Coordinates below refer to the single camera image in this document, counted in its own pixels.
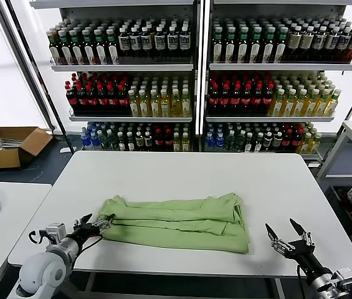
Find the bottle row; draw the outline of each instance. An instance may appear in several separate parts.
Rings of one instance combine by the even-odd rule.
[[[205,151],[316,154],[322,134],[312,123],[208,123]]]
[[[191,116],[188,76],[72,74],[65,90],[76,116]]]
[[[47,31],[49,49],[57,65],[137,64],[152,59],[190,62],[189,18],[160,21],[71,21],[64,19]]]
[[[325,62],[352,59],[351,22],[342,16],[213,21],[213,63]]]
[[[209,116],[332,116],[341,90],[324,72],[211,74]]]
[[[83,150],[191,151],[188,123],[88,122],[80,138]]]

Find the folded green shirt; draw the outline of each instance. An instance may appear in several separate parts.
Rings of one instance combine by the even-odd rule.
[[[115,214],[108,240],[165,248],[249,251],[242,200],[234,193],[192,201],[104,202],[98,218]]]

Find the open cardboard box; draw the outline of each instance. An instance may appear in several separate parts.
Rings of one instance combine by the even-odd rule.
[[[0,150],[0,168],[20,167],[32,161],[52,139],[35,126],[0,128],[0,137],[23,140],[19,148]]]

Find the table leg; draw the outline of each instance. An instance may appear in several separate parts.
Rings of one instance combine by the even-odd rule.
[[[321,167],[320,171],[317,174],[317,182],[326,178],[328,171],[335,163],[336,158],[338,157],[340,152],[343,150],[343,147],[347,144],[348,140],[349,140],[349,138],[348,138],[348,136],[346,134],[346,130],[345,130],[339,136],[335,145],[332,147],[331,151],[328,153],[328,156],[326,157],[326,160],[325,160],[323,166]]]

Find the shelf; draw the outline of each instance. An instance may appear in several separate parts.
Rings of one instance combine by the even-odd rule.
[[[267,116],[207,116],[206,121],[209,123],[304,123],[311,121],[330,122],[334,116],[302,116],[302,117],[267,117]]]
[[[29,4],[35,9],[75,8],[102,6],[191,5],[194,0],[34,0]]]
[[[209,64],[211,70],[352,70],[350,64]]]
[[[69,116],[70,121],[119,121],[143,123],[190,123],[192,117]]]
[[[182,72],[191,71],[193,64],[106,64],[52,65],[54,72]]]
[[[214,0],[214,4],[352,5],[352,0]]]

